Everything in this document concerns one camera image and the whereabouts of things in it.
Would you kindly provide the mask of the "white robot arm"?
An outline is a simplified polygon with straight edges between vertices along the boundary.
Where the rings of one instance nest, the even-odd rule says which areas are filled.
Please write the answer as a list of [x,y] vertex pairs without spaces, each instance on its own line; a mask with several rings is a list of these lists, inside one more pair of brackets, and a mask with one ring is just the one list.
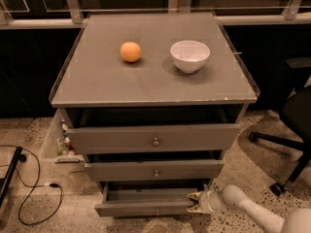
[[187,211],[212,214],[238,210],[247,215],[264,233],[311,233],[311,209],[297,209],[286,218],[251,200],[238,186],[229,184],[221,191],[203,190],[187,195],[193,202]]

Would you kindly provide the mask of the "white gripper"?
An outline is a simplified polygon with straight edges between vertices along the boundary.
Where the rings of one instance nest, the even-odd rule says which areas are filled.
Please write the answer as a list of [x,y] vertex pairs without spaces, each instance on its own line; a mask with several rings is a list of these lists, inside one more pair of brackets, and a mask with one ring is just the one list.
[[215,212],[211,205],[211,194],[211,191],[193,192],[188,194],[188,199],[191,201],[198,201],[198,203],[187,208],[187,211],[195,214],[212,214]]

